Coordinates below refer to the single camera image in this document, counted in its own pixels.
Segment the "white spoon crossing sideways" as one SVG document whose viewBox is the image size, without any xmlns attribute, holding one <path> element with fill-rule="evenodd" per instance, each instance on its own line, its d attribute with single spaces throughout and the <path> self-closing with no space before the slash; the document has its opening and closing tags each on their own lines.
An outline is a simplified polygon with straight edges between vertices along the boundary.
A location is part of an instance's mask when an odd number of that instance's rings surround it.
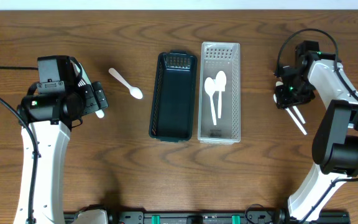
<svg viewBox="0 0 358 224">
<path fill-rule="evenodd" d="M 218 95 L 218 118 L 219 119 L 222 116 L 222 105 L 223 105 L 222 92 L 225 91 L 226 82 L 227 82 L 227 78 L 226 78 L 225 72 L 219 71 L 215 78 L 216 88 L 219 92 L 219 95 Z"/>
</svg>

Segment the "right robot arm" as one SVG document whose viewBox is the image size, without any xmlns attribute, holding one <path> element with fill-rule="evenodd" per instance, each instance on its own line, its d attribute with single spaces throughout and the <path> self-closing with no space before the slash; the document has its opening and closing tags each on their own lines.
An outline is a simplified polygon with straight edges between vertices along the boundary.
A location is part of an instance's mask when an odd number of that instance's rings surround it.
<svg viewBox="0 0 358 224">
<path fill-rule="evenodd" d="M 322 209 L 340 186 L 358 182 L 358 91 L 336 54 L 299 45 L 295 55 L 295 67 L 277 68 L 277 107 L 291 111 L 318 93 L 326 112 L 313 139 L 312 168 L 287 206 L 275 212 L 274 223 L 349 223 L 346 212 Z"/>
</svg>

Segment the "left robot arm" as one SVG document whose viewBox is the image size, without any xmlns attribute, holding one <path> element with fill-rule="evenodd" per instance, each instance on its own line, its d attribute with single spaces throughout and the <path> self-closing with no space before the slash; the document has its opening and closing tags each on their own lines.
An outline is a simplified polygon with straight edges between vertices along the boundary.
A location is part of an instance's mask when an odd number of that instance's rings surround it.
<svg viewBox="0 0 358 224">
<path fill-rule="evenodd" d="M 14 223 L 65 223 L 63 175 L 72 123 L 104 116 L 108 107 L 100 82 L 34 83 L 17 107 L 26 121 L 21 190 Z"/>
</svg>

